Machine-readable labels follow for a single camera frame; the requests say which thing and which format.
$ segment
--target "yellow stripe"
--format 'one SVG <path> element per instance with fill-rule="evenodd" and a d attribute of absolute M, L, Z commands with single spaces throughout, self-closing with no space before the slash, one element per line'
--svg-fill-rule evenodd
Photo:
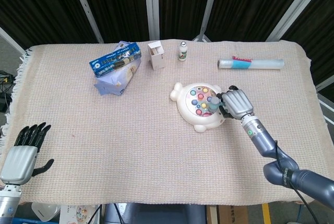
<path fill-rule="evenodd" d="M 271 224 L 268 203 L 262 204 L 262 212 L 264 224 Z"/>

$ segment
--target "black cable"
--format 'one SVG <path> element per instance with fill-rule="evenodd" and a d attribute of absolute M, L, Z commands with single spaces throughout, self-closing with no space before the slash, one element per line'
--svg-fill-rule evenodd
<path fill-rule="evenodd" d="M 276 159 L 277 159 L 277 162 L 278 162 L 278 166 L 280 167 L 281 172 L 284 174 L 284 170 L 283 170 L 282 165 L 281 165 L 280 157 L 278 156 L 278 142 L 277 142 L 277 140 L 275 140 L 275 143 L 276 143 L 275 144 L 275 153 L 276 153 Z M 294 187 L 294 185 L 292 184 L 292 182 L 290 180 L 289 180 L 289 186 L 296 192 L 296 194 L 299 196 L 299 198 L 303 201 L 303 203 L 307 207 L 308 211 L 312 215 L 315 223 L 319 224 L 319 221 L 318 221 L 317 217 L 315 216 L 315 214 L 313 213 L 312 209 L 310 208 L 310 206 L 308 205 L 308 203 L 306 202 L 306 200 L 304 199 L 304 197 Z"/>
<path fill-rule="evenodd" d="M 118 218 L 120 219 L 120 224 L 125 224 L 125 221 L 123 220 L 122 215 L 121 215 L 121 213 L 120 213 L 120 210 L 118 209 L 116 203 L 114 203 L 114 206 L 115 206 L 115 208 L 116 208 Z"/>
<path fill-rule="evenodd" d="M 94 216 L 96 215 L 96 213 L 101 210 L 102 208 L 102 204 L 95 210 L 94 214 L 92 215 L 92 217 L 90 217 L 89 221 L 87 222 L 87 224 L 90 224 L 93 221 Z"/>

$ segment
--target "gray robotic arm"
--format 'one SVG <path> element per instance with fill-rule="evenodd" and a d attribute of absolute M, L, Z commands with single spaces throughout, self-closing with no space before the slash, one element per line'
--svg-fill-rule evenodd
<path fill-rule="evenodd" d="M 242 90 L 231 86 L 228 92 L 217 97 L 224 117 L 241 120 L 242 127 L 259 153 L 276 159 L 263 168 L 270 183 L 295 188 L 334 210 L 334 181 L 310 170 L 300 170 L 298 164 L 277 147 L 277 142 L 254 115 L 253 106 Z"/>
<path fill-rule="evenodd" d="M 19 133 L 14 146 L 9 150 L 0 179 L 5 187 L 0 191 L 0 224 L 10 224 L 21 199 L 21 186 L 32 176 L 48 170 L 53 164 L 49 160 L 45 166 L 36 168 L 37 155 L 51 125 L 26 126 Z"/>

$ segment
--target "floor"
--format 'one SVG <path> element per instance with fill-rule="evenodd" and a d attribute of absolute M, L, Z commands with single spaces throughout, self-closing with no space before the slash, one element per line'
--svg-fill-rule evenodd
<path fill-rule="evenodd" d="M 21 63 L 20 53 L 9 45 L 3 38 L 0 37 L 0 69 L 11 74 L 16 74 L 16 69 Z M 4 114 L 0 113 L 0 126 L 6 123 Z M 334 140 L 334 131 L 331 126 L 332 139 Z M 321 206 L 318 203 L 311 203 L 311 207 L 317 216 L 320 223 L 334 224 L 334 211 Z M 295 203 L 275 202 L 269 204 L 270 217 L 272 224 L 283 224 L 288 221 L 296 221 L 299 206 Z M 36 218 L 32 213 L 30 205 L 21 206 L 17 213 L 17 217 Z M 264 223 L 261 205 L 248 207 L 249 223 Z M 314 223 L 312 217 L 305 207 L 301 212 L 300 223 Z"/>

